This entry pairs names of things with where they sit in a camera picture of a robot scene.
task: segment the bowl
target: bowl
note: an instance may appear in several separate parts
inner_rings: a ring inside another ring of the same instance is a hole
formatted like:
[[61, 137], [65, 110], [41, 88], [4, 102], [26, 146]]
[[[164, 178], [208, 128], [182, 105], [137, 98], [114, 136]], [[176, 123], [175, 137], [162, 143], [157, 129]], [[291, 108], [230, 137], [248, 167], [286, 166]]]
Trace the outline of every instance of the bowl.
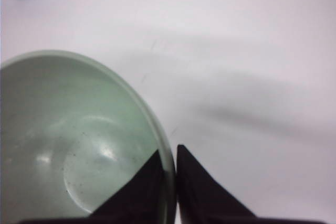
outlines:
[[116, 73], [66, 51], [1, 68], [1, 223], [85, 217], [159, 150], [163, 223], [175, 216], [174, 163], [153, 112]]

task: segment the white surface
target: white surface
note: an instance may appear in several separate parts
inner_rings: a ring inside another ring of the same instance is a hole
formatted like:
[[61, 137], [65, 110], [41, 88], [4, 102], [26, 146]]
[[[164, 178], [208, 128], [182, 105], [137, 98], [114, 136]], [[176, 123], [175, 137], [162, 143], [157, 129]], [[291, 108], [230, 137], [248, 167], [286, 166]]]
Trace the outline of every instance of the white surface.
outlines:
[[336, 0], [2, 0], [1, 56], [92, 57], [255, 214], [336, 222], [335, 17]]

